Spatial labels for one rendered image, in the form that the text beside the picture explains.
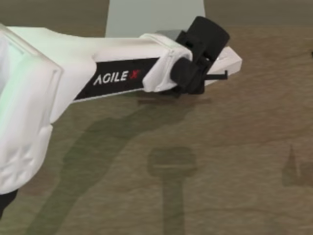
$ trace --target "white casing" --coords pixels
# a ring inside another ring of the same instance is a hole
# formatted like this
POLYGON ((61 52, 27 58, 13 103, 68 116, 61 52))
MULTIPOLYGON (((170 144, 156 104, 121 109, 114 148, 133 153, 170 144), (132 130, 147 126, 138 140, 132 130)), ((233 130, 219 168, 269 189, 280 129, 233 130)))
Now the white casing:
MULTIPOLYGON (((226 56, 236 53, 225 49, 226 56)), ((46 28, 0 25, 0 194, 25 185, 41 167, 54 123, 96 71, 96 62, 156 58, 143 90, 160 92, 176 86, 174 63, 192 60, 187 48, 160 34, 139 38, 82 38, 46 28)), ((241 61, 221 59, 210 73, 241 61)))

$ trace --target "agile x logo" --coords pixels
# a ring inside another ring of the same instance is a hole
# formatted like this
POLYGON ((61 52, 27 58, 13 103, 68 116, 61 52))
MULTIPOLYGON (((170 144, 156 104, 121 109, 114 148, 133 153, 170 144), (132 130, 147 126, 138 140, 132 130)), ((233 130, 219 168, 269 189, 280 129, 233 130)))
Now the agile x logo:
POLYGON ((99 62, 96 73, 75 101, 140 90, 142 80, 157 61, 158 58, 99 62))

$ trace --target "white robotic arm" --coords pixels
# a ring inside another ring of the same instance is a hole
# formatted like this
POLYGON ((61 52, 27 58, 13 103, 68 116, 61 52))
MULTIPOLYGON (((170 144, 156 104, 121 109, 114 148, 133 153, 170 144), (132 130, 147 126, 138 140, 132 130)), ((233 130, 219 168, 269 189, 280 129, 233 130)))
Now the white robotic arm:
POLYGON ((38 172, 52 124, 72 102, 137 90, 202 94, 205 85, 240 70, 241 58, 224 48, 228 40, 203 17, 177 41, 160 34, 81 38, 0 25, 0 214, 8 204, 1 206, 1 195, 38 172))

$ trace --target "wooden surface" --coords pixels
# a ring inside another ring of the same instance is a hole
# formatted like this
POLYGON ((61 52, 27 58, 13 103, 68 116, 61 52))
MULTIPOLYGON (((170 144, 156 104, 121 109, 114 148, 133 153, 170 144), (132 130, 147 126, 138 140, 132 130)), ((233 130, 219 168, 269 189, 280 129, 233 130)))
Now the wooden surface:
POLYGON ((205 95, 73 104, 0 234, 313 234, 313 27, 226 29, 243 69, 205 95))

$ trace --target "red letter x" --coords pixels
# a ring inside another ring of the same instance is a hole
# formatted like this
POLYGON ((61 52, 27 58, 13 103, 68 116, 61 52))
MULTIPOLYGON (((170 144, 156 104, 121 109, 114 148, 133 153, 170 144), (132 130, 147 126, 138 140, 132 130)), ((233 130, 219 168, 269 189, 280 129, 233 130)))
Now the red letter x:
POLYGON ((133 70, 132 71, 132 75, 131 75, 131 79, 136 79, 138 77, 140 70, 133 70))

